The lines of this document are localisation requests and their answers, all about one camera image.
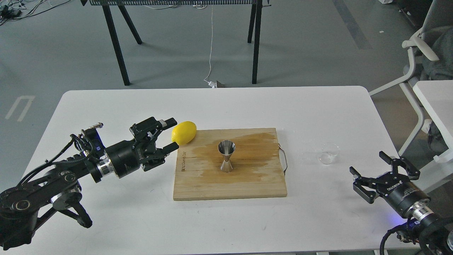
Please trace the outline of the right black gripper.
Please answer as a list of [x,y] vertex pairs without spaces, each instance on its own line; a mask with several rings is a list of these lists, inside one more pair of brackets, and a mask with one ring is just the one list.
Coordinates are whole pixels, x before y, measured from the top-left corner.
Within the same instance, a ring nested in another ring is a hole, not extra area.
[[[383,151],[379,157],[390,165],[391,171],[377,178],[361,176],[350,166],[353,175],[353,190],[369,204],[374,203],[377,197],[384,200],[403,218],[412,216],[411,207],[415,203],[427,204],[431,198],[420,190],[412,181],[418,180],[420,171],[407,158],[391,158]],[[399,168],[406,171],[406,175],[398,172]]]

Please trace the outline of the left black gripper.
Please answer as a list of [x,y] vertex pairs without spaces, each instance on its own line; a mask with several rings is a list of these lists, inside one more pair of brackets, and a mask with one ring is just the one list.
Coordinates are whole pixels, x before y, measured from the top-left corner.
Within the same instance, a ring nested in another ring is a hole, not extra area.
[[154,117],[134,123],[130,127],[134,140],[123,140],[105,148],[105,154],[112,163],[116,176],[123,178],[141,166],[146,172],[165,163],[165,158],[178,150],[179,145],[172,142],[163,148],[157,148],[156,141],[161,132],[176,125],[174,118],[156,120]]

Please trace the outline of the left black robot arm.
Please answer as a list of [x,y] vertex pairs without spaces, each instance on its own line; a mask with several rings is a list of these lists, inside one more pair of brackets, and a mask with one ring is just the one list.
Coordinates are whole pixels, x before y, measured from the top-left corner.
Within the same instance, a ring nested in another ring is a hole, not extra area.
[[158,136],[177,125],[174,118],[156,120],[150,117],[130,127],[133,139],[105,147],[97,132],[97,123],[71,135],[70,142],[58,153],[62,155],[72,144],[79,153],[57,161],[57,157],[32,170],[12,188],[1,193],[1,246],[4,250],[30,244],[35,231],[55,213],[75,219],[90,228],[92,220],[80,204],[82,194],[78,180],[91,175],[95,182],[115,173],[122,178],[139,168],[148,171],[165,163],[165,158],[178,149],[173,142],[156,147]]

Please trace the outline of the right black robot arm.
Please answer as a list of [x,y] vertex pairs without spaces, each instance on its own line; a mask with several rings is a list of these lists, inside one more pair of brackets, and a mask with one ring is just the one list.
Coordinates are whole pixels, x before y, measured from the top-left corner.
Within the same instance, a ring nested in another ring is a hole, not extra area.
[[419,244],[425,255],[452,254],[452,218],[443,218],[429,207],[430,197],[414,184],[420,171],[406,158],[390,158],[383,151],[379,157],[391,170],[377,178],[368,178],[350,167],[353,190],[369,204],[382,197],[406,223],[398,225],[383,236],[379,254],[385,253],[385,243],[396,233],[404,243]]

